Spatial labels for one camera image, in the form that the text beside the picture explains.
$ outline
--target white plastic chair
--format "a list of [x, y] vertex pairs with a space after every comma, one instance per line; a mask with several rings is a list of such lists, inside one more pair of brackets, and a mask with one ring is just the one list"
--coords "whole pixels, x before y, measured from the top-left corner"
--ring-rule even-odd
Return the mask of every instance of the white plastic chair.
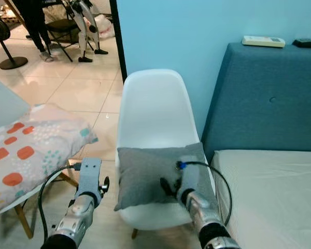
[[[177, 72], [145, 70], [126, 79], [117, 148], [184, 147], [199, 141], [189, 96]], [[118, 155], [116, 166], [119, 174]], [[137, 229], [157, 230], [191, 222], [186, 209], [178, 203], [131, 206], [119, 213], [134, 228], [133, 238]]]
[[[27, 112], [29, 108], [29, 105], [21, 99], [19, 96], [17, 96], [14, 92], [12, 92], [9, 88], [4, 86], [0, 82], [0, 127], [7, 125], [9, 123], [12, 123], [19, 119], [24, 113]], [[61, 172], [58, 172], [55, 174], [47, 184], [49, 184], [52, 180], [54, 180], [57, 176], [62, 177], [69, 183], [71, 183], [74, 186], [77, 186], [77, 182], [70, 179], [68, 176], [65, 176], [61, 174]], [[14, 208], [20, 222], [22, 223], [22, 226], [24, 228], [24, 231], [29, 239], [33, 237], [33, 232], [31, 231], [27, 220], [25, 218], [23, 208], [20, 205], [20, 203], [24, 202], [34, 194], [40, 191], [41, 185], [35, 187], [32, 191], [26, 193], [25, 195], [21, 196], [19, 199], [14, 201], [11, 205], [6, 206], [2, 210], [0, 210], [0, 214]]]

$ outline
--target person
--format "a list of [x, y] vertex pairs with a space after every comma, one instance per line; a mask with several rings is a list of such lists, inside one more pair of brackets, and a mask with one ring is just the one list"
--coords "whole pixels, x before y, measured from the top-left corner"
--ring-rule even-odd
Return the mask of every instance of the person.
[[45, 15], [42, 8], [41, 0], [12, 0], [21, 16], [24, 19], [27, 31], [30, 34], [31, 39], [40, 51], [40, 58], [45, 62], [52, 62], [54, 58], [46, 51], [41, 38], [43, 38], [46, 47], [57, 48], [57, 44], [51, 43], [48, 36]]

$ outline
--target tile floor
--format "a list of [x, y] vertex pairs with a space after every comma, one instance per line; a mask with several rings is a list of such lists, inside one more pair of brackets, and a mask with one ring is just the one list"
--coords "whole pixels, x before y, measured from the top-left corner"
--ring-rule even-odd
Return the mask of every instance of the tile floor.
[[[60, 50], [53, 51], [54, 62], [45, 63], [40, 60], [33, 42], [25, 39], [25, 35], [26, 30], [19, 26], [12, 30], [5, 44], [12, 56], [27, 57], [29, 62], [14, 70], [0, 69], [0, 81], [31, 105], [55, 103], [85, 118], [94, 127], [100, 141], [85, 146], [75, 158], [102, 158], [101, 182], [109, 175], [111, 182], [115, 183], [115, 144], [123, 86], [115, 38], [101, 41], [102, 48], [109, 51], [106, 56], [88, 51], [87, 56], [94, 60], [93, 63], [77, 62], [78, 45], [67, 49], [73, 63]], [[0, 45], [0, 62], [6, 58]], [[80, 249], [200, 248], [190, 225], [143, 231], [131, 240], [132, 228], [113, 211], [117, 198], [114, 186], [112, 184], [102, 204], [95, 210], [92, 228], [88, 230]], [[49, 229], [64, 216], [74, 192], [74, 188], [66, 182], [52, 183], [46, 189], [44, 210]], [[43, 229], [36, 200], [37, 195], [31, 197], [24, 207], [34, 229], [34, 237], [28, 240], [14, 210], [10, 210], [0, 215], [0, 248], [40, 248]]]

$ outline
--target black stand fan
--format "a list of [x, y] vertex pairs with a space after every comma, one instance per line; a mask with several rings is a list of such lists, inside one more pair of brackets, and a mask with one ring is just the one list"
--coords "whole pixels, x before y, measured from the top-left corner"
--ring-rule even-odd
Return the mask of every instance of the black stand fan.
[[0, 43], [1, 43], [2, 47], [4, 48], [4, 51], [6, 52], [6, 54], [8, 55], [8, 58], [9, 58], [9, 59], [4, 60], [3, 62], [0, 63], [0, 68], [4, 69], [4, 70], [17, 68], [17, 67], [23, 66], [27, 63], [27, 58], [25, 58], [25, 57], [12, 57], [10, 55], [6, 45], [3, 42], [4, 40], [7, 40], [9, 37], [10, 37], [9, 27], [0, 18]]

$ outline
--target white bed sheet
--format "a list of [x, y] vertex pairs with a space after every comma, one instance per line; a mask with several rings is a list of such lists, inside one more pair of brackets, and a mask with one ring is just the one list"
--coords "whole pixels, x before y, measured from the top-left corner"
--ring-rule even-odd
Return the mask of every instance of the white bed sheet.
[[[311, 248], [311, 152], [221, 150], [212, 165], [231, 187], [227, 228], [242, 249]], [[226, 216], [227, 188], [215, 181]]]

